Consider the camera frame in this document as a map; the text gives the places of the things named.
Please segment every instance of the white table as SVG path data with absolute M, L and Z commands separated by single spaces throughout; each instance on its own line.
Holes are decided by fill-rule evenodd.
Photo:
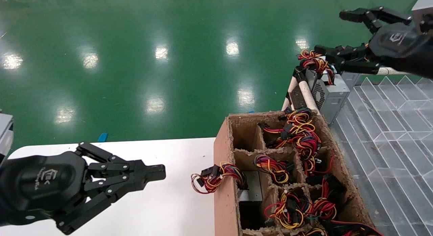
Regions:
M 190 179 L 192 173 L 213 165 L 214 140 L 94 143 L 124 160 L 142 159 L 146 165 L 164 164 L 167 178 L 149 182 L 143 191 L 126 194 L 72 235 L 214 236 L 213 194 L 196 193 Z M 76 144 L 26 146 L 14 151 L 9 159 L 57 155 L 74 151 L 76 147 Z M 0 235 L 63 236 L 63 233 L 57 229 L 54 220 L 49 219 L 25 226 L 0 227 Z

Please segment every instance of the colorful wires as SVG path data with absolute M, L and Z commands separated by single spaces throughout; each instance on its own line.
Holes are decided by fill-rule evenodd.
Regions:
M 334 232 L 342 236 L 383 236 L 376 229 L 359 222 L 341 222 L 331 220 Z
M 266 212 L 275 206 L 277 207 L 275 212 L 267 215 Z M 280 202 L 265 208 L 265 215 L 279 221 L 283 227 L 288 229 L 301 227 L 304 224 L 304 214 L 300 210 L 299 198 L 296 194 L 288 193 L 286 190 L 281 195 Z
M 275 161 L 266 155 L 257 155 L 254 159 L 254 165 L 269 174 L 276 184 L 283 185 L 290 182 L 286 162 Z
M 319 220 L 333 220 L 337 216 L 337 209 L 335 204 L 328 201 L 331 194 L 329 191 L 329 184 L 325 179 L 322 179 L 322 194 L 319 199 L 313 203 L 311 214 Z
M 325 230 L 320 228 L 313 228 L 308 232 L 300 232 L 297 236 L 328 236 L 328 233 Z
M 229 162 L 221 162 L 219 167 L 217 165 L 215 167 L 216 169 L 213 169 L 211 173 L 204 174 L 202 171 L 202 174 L 191 174 L 191 185 L 196 192 L 201 194 L 214 193 L 226 176 L 236 179 L 240 187 L 247 187 L 246 177 L 236 165 Z
M 310 68 L 318 74 L 318 76 L 322 76 L 324 73 L 328 74 L 328 84 L 334 84 L 334 70 L 331 69 L 331 66 L 328 64 L 328 61 L 325 61 L 321 58 L 322 54 L 317 54 L 314 51 L 308 52 L 307 50 L 302 50 L 299 55 L 297 55 L 298 60 L 303 68 Z

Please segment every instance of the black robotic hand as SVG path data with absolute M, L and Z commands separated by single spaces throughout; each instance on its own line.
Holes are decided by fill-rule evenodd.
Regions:
M 317 53 L 339 71 L 377 74 L 381 65 L 433 79 L 433 39 L 426 34 L 433 25 L 433 17 L 425 15 L 420 23 L 421 33 L 409 26 L 412 17 L 384 7 L 358 8 L 340 12 L 343 20 L 364 23 L 373 34 L 368 44 L 358 47 L 328 48 L 317 45 Z
M 87 165 L 82 156 L 99 163 Z M 0 167 L 0 226 L 51 218 L 68 235 L 126 193 L 162 179 L 164 165 L 126 161 L 84 142 L 74 152 L 6 160 Z

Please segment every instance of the gray metal casing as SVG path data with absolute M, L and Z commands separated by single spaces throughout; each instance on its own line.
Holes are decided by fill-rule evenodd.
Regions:
M 422 20 L 424 14 L 433 14 L 433 0 L 418 0 L 412 8 L 413 21 L 415 23 L 418 32 L 421 33 L 419 29 L 419 23 Z
M 311 80 L 311 72 L 308 74 L 306 73 L 306 76 L 308 76 L 307 82 L 313 83 Z M 353 85 L 359 78 L 354 78 L 355 75 L 353 74 L 349 74 L 348 76 L 349 79 L 351 79 L 351 84 L 353 82 Z M 340 74 L 335 74 L 334 85 L 325 85 L 325 83 L 323 83 L 324 80 L 328 80 L 327 74 L 323 75 L 322 80 L 317 80 L 314 86 L 309 85 L 309 87 L 311 88 L 311 94 L 316 101 L 320 114 L 322 114 L 328 125 L 330 125 L 334 122 L 337 114 L 346 101 L 350 93 L 350 88 L 348 88 Z
M 14 140 L 13 123 L 12 115 L 0 113 L 0 154 L 5 156 L 9 153 Z
M 248 183 L 247 190 L 239 190 L 239 202 L 254 201 L 261 202 L 263 200 L 260 187 L 260 177 L 258 171 L 243 171 Z

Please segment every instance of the robotic finger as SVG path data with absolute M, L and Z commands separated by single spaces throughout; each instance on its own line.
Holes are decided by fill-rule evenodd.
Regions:
M 433 16 L 424 15 L 422 32 L 410 26 L 412 17 L 385 7 L 358 8 L 340 12 L 346 21 L 364 23 L 372 37 L 367 44 L 357 47 L 329 48 L 317 45 L 317 53 L 326 56 L 339 71 L 377 74 L 381 65 L 433 79 L 433 39 L 426 34 L 433 28 Z M 387 23 L 382 26 L 379 20 Z

